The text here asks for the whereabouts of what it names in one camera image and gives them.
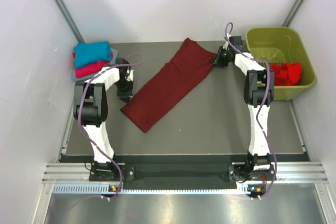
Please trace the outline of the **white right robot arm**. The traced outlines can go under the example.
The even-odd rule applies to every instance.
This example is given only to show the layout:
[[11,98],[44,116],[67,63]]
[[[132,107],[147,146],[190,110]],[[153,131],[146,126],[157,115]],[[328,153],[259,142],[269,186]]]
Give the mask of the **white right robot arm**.
[[233,63],[245,76],[244,102],[250,115],[250,144],[244,165],[233,166],[232,179],[243,183],[256,180],[272,171],[271,150],[268,139],[268,115],[274,100],[274,72],[269,65],[255,59],[244,48],[240,36],[225,36],[211,62],[214,67],[227,67]]

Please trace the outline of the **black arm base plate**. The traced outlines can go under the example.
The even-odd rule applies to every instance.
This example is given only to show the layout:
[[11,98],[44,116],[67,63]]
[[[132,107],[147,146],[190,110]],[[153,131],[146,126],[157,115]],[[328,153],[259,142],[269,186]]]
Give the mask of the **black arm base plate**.
[[272,164],[252,167],[246,163],[125,163],[120,165],[122,175],[113,164],[91,164],[91,182],[135,182],[150,179],[218,179],[220,182],[271,180],[275,174]]

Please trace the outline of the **dark red t shirt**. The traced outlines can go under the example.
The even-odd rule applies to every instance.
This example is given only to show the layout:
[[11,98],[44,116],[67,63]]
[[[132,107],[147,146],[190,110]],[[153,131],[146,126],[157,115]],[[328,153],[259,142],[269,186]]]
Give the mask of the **dark red t shirt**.
[[120,111],[148,132],[209,75],[215,55],[186,38],[172,59]]

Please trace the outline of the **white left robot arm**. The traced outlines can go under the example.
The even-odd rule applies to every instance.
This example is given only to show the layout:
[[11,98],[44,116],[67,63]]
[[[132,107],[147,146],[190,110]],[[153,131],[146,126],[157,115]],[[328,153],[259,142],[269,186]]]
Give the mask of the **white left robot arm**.
[[117,59],[115,65],[104,67],[91,79],[75,84],[74,118],[93,149],[91,181],[123,179],[106,127],[107,91],[113,85],[117,87],[117,98],[130,103],[133,97],[133,70],[126,59]]

